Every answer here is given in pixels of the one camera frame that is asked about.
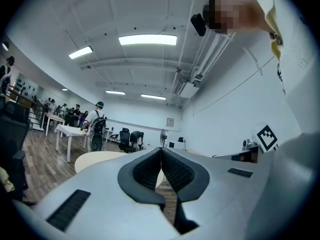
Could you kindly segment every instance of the wooden floor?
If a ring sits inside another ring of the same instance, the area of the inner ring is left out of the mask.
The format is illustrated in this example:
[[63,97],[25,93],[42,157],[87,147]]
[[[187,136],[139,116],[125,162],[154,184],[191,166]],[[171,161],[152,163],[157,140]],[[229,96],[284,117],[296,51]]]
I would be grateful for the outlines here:
[[[25,174],[29,189],[25,191],[26,201],[38,202],[51,190],[76,174],[75,161],[87,153],[83,149],[84,138],[73,137],[71,143],[70,162],[67,162],[68,138],[63,137],[56,151],[57,134],[53,131],[45,136],[44,132],[29,131],[23,143],[25,151]],[[103,150],[120,152],[115,143],[103,142]],[[177,195],[168,181],[162,182],[156,190],[164,196],[166,204],[163,211],[166,218],[173,224],[176,213]]]

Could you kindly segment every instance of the ceiling light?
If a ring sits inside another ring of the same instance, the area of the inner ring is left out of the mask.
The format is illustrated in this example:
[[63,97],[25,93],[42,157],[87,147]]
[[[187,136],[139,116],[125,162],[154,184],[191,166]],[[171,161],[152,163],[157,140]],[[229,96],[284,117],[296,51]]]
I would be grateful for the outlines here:
[[74,58],[77,58],[79,56],[82,56],[82,55],[85,55],[85,54],[89,54],[89,53],[92,53],[92,52],[93,52],[92,48],[90,46],[87,46],[86,48],[83,48],[81,50],[75,51],[74,53],[71,53],[69,55],[69,57],[71,59],[74,59]]
[[123,91],[114,91],[114,90],[106,90],[107,94],[118,94],[118,95],[126,95]]
[[158,99],[158,100],[166,100],[166,97],[152,96],[152,95],[146,95],[146,94],[141,94],[141,97],[144,97],[144,98],[152,98],[152,99]]
[[7,42],[7,41],[3,42],[3,43],[2,43],[2,47],[3,47],[6,51],[8,51],[8,50],[9,50],[9,42]]
[[135,45],[135,44],[159,44],[175,46],[177,36],[166,34],[137,34],[119,37],[120,44]]

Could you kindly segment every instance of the fan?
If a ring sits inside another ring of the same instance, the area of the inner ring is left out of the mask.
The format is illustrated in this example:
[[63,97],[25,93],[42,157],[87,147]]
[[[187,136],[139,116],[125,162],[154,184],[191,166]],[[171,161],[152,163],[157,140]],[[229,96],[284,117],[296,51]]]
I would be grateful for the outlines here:
[[166,139],[167,139],[167,135],[166,135],[165,129],[162,129],[160,134],[160,144],[162,145],[162,147],[165,146]]

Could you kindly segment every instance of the white table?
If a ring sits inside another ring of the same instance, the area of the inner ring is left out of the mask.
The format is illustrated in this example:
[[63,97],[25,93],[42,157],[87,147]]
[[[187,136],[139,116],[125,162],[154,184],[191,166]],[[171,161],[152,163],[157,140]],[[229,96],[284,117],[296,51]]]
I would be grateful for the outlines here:
[[68,163],[70,163],[70,149],[71,149],[71,141],[73,136],[84,136],[84,144],[83,148],[86,146],[86,140],[87,140],[87,134],[82,132],[80,128],[76,127],[71,127],[67,125],[62,125],[58,124],[57,127],[55,128],[54,132],[56,133],[56,144],[55,144],[55,150],[59,150],[59,133],[65,134],[68,137],[68,148],[67,148],[67,155],[66,155],[66,160]]
[[104,131],[104,134],[105,134],[105,142],[108,141],[108,135],[109,133],[112,134],[114,131],[113,130],[105,130]]
[[[77,158],[74,163],[74,170],[76,173],[80,172],[84,168],[87,168],[88,166],[91,166],[93,164],[110,160],[110,159],[116,159],[122,156],[130,155],[127,153],[122,152],[114,152],[114,151],[96,151],[96,152],[89,152],[85,153]],[[158,187],[162,181],[164,180],[164,172],[160,170],[158,179],[156,180],[155,187]]]
[[54,128],[56,127],[56,123],[57,122],[62,122],[62,123],[65,122],[65,120],[63,120],[61,117],[59,117],[57,115],[54,115],[54,114],[51,114],[51,113],[45,112],[44,116],[43,116],[43,119],[42,119],[41,128],[44,127],[45,117],[48,117],[48,122],[46,124],[46,130],[45,130],[45,136],[48,136],[48,129],[49,129],[50,120],[54,120],[55,121]]

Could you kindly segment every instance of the railing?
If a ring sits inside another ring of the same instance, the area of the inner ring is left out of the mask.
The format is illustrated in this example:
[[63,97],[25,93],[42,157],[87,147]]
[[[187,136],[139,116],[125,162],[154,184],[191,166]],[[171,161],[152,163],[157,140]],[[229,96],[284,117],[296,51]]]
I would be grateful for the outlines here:
[[39,102],[22,96],[13,89],[13,86],[10,87],[11,88],[9,88],[8,92],[6,93],[6,101],[12,101],[23,106],[25,108],[25,112],[27,113],[26,116],[28,116],[30,119],[32,128],[33,125],[39,125],[40,129],[47,107]]

